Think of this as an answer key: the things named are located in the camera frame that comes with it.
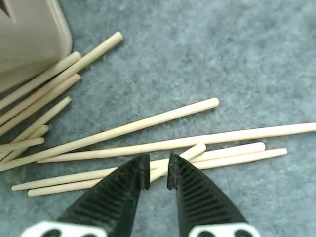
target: pile of sticks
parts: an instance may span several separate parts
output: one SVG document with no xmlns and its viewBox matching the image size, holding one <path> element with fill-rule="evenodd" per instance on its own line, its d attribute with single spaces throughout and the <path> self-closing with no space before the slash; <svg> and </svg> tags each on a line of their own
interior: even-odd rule
<svg viewBox="0 0 316 237">
<path fill-rule="evenodd" d="M 0 116 L 0 137 L 68 90 L 81 79 L 81 76 L 78 74 L 79 71 L 122 40 L 123 35 L 120 32 L 116 32 L 83 57 L 80 53 L 73 52 L 62 61 L 0 100 L 1 111 L 22 96 L 28 95 L 31 91 L 37 89 L 22 102 Z M 16 159 L 28 147 L 42 144 L 44 142 L 42 136 L 49 130 L 49 127 L 45 124 L 70 104 L 70 102 L 70 97 L 64 98 L 40 116 L 39 119 L 18 135 L 11 143 L 0 145 L 0 164 L 5 164 Z"/>
<path fill-rule="evenodd" d="M 32 88 L 39 86 L 40 84 L 48 80 L 48 78 L 51 78 L 52 76 L 61 72 L 53 80 L 51 80 L 45 86 L 29 96 L 21 104 L 15 106 L 13 109 L 9 110 L 7 113 L 0 117 L 0 124 L 4 124 L 6 122 L 2 127 L 0 127 L 0 136 L 9 131 L 19 122 L 23 121 L 29 115 L 36 112 L 39 108 L 47 104 L 50 100 L 60 95 L 71 85 L 76 83 L 80 79 L 80 76 L 77 74 L 80 70 L 82 70 L 85 66 L 87 66 L 98 57 L 100 57 L 102 54 L 113 48 L 115 45 L 121 42 L 122 39 L 123 37 L 121 33 L 117 32 L 82 58 L 77 52 L 71 54 L 68 58 L 65 59 L 68 62 L 66 66 L 61 66 L 65 63 L 65 60 L 63 60 L 63 63 L 60 62 L 56 64 L 52 69 L 39 75 L 31 82 L 26 84 L 26 87 L 21 87 L 20 89 L 0 101 L 0 108 L 4 108 L 16 99 L 20 98 L 22 95 L 30 92 Z M 231 131 L 218 134 L 185 137 L 134 146 L 70 153 L 71 151 L 82 147 L 86 147 L 95 143 L 106 141 L 147 127 L 178 119 L 187 115 L 192 115 L 201 111 L 206 111 L 219 106 L 219 100 L 217 98 L 210 98 L 159 115 L 132 122 L 118 128 L 81 138 L 70 143 L 53 147 L 23 158 L 16 159 L 27 147 L 43 142 L 43 139 L 41 137 L 48 131 L 48 126 L 45 124 L 59 111 L 66 107 L 70 103 L 70 101 L 71 99 L 69 97 L 66 97 L 57 105 L 52 107 L 44 115 L 42 115 L 28 129 L 22 132 L 16 139 L 12 141 L 12 143 L 0 146 L 0 172 L 27 165 L 32 162 L 49 163 L 109 158 L 148 153 L 152 151 L 172 150 L 184 147 L 191 148 L 181 154 L 183 158 L 189 160 L 198 169 L 210 169 L 215 167 L 248 163 L 257 160 L 278 157 L 287 154 L 287 149 L 279 148 L 266 150 L 266 146 L 264 143 L 257 142 L 206 152 L 206 144 L 252 140 L 316 131 L 316 123 L 314 122 L 248 129 L 242 131 Z M 165 175 L 167 173 L 167 166 L 168 159 L 151 161 L 151 182 Z M 29 190 L 29 196 L 39 196 L 87 189 L 94 186 L 102 178 L 106 177 L 116 169 L 117 167 L 113 167 L 108 169 L 36 180 L 23 184 L 13 185 L 12 190 Z"/>
</svg>

